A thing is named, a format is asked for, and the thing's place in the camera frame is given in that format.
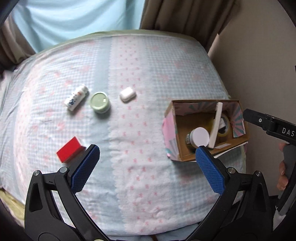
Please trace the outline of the person's right hand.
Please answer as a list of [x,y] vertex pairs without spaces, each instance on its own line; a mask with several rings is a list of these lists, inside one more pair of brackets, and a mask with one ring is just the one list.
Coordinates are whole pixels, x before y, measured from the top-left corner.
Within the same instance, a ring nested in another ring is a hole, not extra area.
[[277,187],[278,190],[284,191],[287,184],[288,184],[288,178],[285,175],[286,167],[285,167],[285,162],[284,161],[280,162],[278,170],[279,170],[280,175],[279,175],[276,187]]

